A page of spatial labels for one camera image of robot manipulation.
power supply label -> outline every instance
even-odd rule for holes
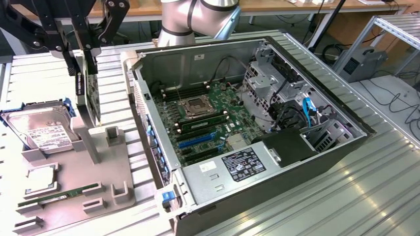
[[[265,171],[265,167],[252,147],[223,157],[221,160],[236,182]]]

aluminum profile table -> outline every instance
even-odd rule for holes
[[[355,110],[376,136],[352,152],[332,169],[284,194],[243,212],[200,233],[201,236],[232,235],[419,235],[420,234],[420,152],[419,143],[400,132],[392,120],[372,106],[345,81],[288,35],[272,31],[235,34],[231,38],[272,36],[309,72]],[[212,41],[203,37],[199,42]],[[43,235],[144,235],[169,236],[169,223],[157,214],[155,184],[140,137],[128,112],[119,53],[151,48],[152,43],[105,48],[97,57],[103,125],[117,125],[125,131],[137,204],[112,214],[65,226]],[[15,57],[7,65],[5,102],[41,101],[73,94],[73,81],[65,63],[49,54]],[[0,186],[9,181],[7,155],[16,148],[12,135],[0,132]],[[5,203],[7,189],[0,203]],[[0,207],[0,214],[11,215]],[[8,219],[1,218],[0,235],[9,235]]]
[[[351,46],[347,53],[339,58],[333,66],[333,70],[337,74],[340,74],[344,69],[353,52],[360,47],[363,40],[371,33],[373,26],[379,26],[388,33],[393,34],[400,40],[408,43],[416,51],[411,54],[411,56],[405,59],[395,74],[399,74],[412,59],[416,57],[420,51],[420,15],[416,13],[408,15],[385,15],[385,16],[373,16],[369,20],[365,28],[363,29],[353,45]]]

chipset heatsink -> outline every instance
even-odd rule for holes
[[[241,134],[235,134],[235,135],[229,136],[227,138],[227,141],[228,141],[228,144],[231,145],[233,150],[237,150],[237,149],[248,146],[248,143],[247,143]]]
[[[203,115],[215,112],[215,108],[211,105],[209,99],[205,95],[191,97],[181,101],[187,118],[197,118]]]

gray device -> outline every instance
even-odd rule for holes
[[[371,79],[380,68],[380,65],[387,60],[388,55],[385,51],[375,51],[375,47],[371,46],[363,47],[355,51],[343,71],[340,72],[340,76],[348,83]]]
[[[139,128],[176,235],[315,178],[375,134],[271,37],[137,53]]]

metal table surface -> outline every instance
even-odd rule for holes
[[[400,78],[392,75],[385,75],[369,80],[371,82],[368,80],[353,82],[351,83],[351,86],[372,102],[372,104],[393,120],[397,126],[400,126],[407,133],[413,131],[413,136],[419,139],[420,129],[417,129],[415,122],[411,124],[408,122],[420,117],[420,112],[416,112],[420,104],[420,93],[417,93],[413,87],[411,87]],[[393,94],[400,94],[400,96],[399,99],[392,102],[389,107],[388,105],[384,106],[379,104],[369,93],[381,104],[388,104],[392,101],[395,97]]]
[[[236,34],[231,38],[263,35],[279,41],[377,134],[327,173],[200,235],[420,235],[419,142],[404,137],[400,127],[288,34],[272,30]],[[211,40],[204,37],[197,41]],[[44,235],[172,235],[169,223],[156,211],[155,184],[128,109],[119,60],[120,51],[148,47],[151,43],[109,48],[97,57],[103,125],[117,125],[127,131],[137,204]],[[7,95],[3,93],[1,100],[27,102],[64,95],[73,97],[73,81],[67,76],[65,63],[49,54],[16,56],[7,71],[11,75],[5,78]],[[16,154],[7,155],[13,149],[11,139],[3,129],[0,186],[12,173],[5,171],[8,162],[20,158]],[[5,203],[7,191],[3,189],[1,193],[0,203]],[[0,207],[0,210],[5,214],[7,209]],[[0,227],[0,235],[8,234],[9,226]]]

